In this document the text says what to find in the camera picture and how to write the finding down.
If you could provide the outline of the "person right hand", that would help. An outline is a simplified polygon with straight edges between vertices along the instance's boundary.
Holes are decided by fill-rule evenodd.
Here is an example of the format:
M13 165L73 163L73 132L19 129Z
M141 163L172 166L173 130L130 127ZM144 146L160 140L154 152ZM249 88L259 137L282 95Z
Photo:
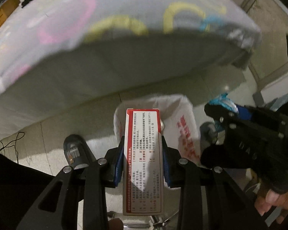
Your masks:
M254 206L261 216L267 213L271 207L281 207L281 213L276 219L276 222L281 224L288 215L288 192L281 195L269 190L264 197L257 197Z

